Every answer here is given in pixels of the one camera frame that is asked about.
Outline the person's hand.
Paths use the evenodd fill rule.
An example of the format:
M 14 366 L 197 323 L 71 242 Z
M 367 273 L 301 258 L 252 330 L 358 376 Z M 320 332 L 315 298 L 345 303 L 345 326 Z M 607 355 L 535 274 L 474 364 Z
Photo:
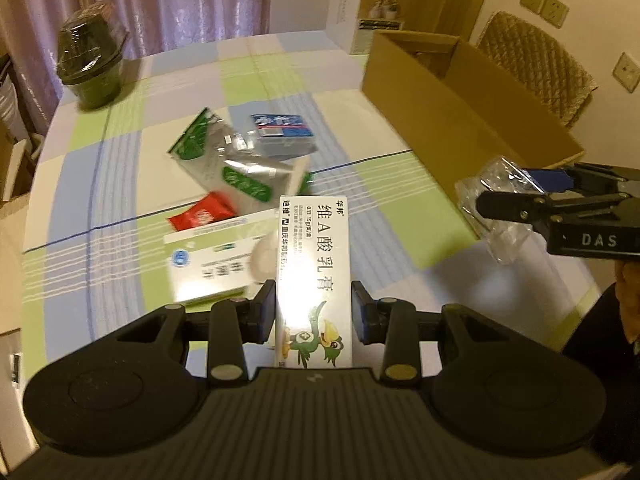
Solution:
M 638 262 L 616 261 L 615 293 L 620 303 L 620 320 L 627 341 L 633 344 L 640 335 L 640 266 Z

